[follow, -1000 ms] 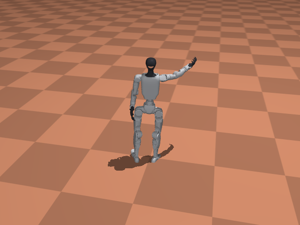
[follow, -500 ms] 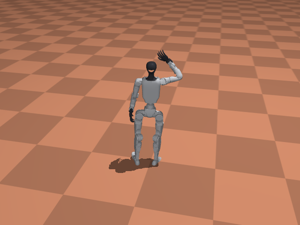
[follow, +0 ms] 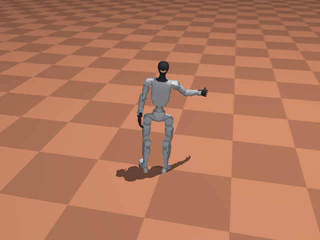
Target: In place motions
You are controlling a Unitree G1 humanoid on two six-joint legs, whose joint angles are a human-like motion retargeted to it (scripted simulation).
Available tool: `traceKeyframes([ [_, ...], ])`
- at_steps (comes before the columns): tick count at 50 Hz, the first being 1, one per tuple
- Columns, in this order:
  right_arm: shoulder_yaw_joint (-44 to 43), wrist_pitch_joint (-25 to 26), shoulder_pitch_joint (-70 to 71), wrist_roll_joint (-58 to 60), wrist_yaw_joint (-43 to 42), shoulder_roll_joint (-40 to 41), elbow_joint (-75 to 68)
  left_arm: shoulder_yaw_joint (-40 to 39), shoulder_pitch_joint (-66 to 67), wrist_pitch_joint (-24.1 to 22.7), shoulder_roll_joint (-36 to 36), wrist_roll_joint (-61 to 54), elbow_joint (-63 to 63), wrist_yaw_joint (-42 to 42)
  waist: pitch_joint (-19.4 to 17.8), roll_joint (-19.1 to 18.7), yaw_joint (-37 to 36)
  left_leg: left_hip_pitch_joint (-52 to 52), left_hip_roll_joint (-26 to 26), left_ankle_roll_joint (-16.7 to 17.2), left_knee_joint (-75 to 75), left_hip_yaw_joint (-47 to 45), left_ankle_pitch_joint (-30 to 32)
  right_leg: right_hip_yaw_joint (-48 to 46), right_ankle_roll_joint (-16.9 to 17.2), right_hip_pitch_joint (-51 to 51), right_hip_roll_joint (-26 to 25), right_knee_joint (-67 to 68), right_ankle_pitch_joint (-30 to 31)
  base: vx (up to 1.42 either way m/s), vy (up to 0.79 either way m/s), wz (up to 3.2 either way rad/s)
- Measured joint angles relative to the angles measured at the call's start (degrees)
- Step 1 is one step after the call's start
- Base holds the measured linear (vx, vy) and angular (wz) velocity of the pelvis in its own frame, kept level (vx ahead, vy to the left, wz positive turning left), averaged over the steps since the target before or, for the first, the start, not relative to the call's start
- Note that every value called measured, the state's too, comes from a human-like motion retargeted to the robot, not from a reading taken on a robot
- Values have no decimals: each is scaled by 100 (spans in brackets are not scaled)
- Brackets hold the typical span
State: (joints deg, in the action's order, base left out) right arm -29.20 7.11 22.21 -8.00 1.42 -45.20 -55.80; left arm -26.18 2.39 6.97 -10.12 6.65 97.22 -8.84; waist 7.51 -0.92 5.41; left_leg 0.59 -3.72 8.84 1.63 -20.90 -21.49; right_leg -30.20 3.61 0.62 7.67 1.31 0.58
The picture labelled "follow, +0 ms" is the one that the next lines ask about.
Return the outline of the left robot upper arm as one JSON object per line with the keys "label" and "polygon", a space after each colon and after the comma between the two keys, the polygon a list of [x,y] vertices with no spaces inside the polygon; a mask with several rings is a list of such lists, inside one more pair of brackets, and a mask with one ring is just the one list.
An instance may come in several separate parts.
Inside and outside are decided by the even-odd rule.
{"label": "left robot upper arm", "polygon": [[147,98],[148,98],[147,94],[149,92],[149,88],[150,88],[149,86],[152,85],[152,81],[153,81],[153,78],[147,78],[144,81],[143,88],[142,88],[142,93],[141,93],[143,101],[147,100]]}

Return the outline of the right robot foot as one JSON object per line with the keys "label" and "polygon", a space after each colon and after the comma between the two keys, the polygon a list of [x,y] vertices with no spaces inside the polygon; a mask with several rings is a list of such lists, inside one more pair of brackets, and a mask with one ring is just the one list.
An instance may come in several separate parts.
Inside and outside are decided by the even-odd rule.
{"label": "right robot foot", "polygon": [[166,173],[167,172],[167,170],[169,170],[170,168],[171,168],[171,164],[168,164],[168,167],[166,168],[166,166],[165,167],[163,167],[162,169],[161,169],[161,172],[162,173]]}

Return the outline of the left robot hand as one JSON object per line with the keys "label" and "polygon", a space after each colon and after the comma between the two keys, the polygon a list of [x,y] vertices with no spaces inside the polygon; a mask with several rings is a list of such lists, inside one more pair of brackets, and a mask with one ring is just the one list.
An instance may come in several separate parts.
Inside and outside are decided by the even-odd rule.
{"label": "left robot hand", "polygon": [[142,124],[141,124],[141,123],[142,123],[141,117],[143,117],[143,116],[142,116],[142,112],[140,112],[139,115],[137,115],[137,117],[138,117],[138,124],[139,124],[139,126],[140,126],[141,128],[144,128],[144,127],[142,126]]}

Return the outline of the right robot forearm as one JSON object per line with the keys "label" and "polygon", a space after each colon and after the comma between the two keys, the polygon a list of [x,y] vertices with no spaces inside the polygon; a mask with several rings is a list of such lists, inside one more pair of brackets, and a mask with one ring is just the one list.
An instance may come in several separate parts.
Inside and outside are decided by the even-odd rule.
{"label": "right robot forearm", "polygon": [[199,90],[192,90],[192,89],[188,89],[187,90],[187,95],[189,96],[194,96],[194,95],[201,95],[202,91],[199,91]]}

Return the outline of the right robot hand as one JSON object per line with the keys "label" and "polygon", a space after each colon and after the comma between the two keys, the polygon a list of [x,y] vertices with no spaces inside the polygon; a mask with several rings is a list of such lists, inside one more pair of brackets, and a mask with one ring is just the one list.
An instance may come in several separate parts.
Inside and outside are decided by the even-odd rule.
{"label": "right robot hand", "polygon": [[198,90],[198,91],[201,91],[201,95],[199,95],[199,96],[204,96],[204,97],[206,97],[206,93],[208,93],[208,92],[206,92],[206,91],[208,91],[208,90],[206,90],[206,87],[203,89],[203,90]]}

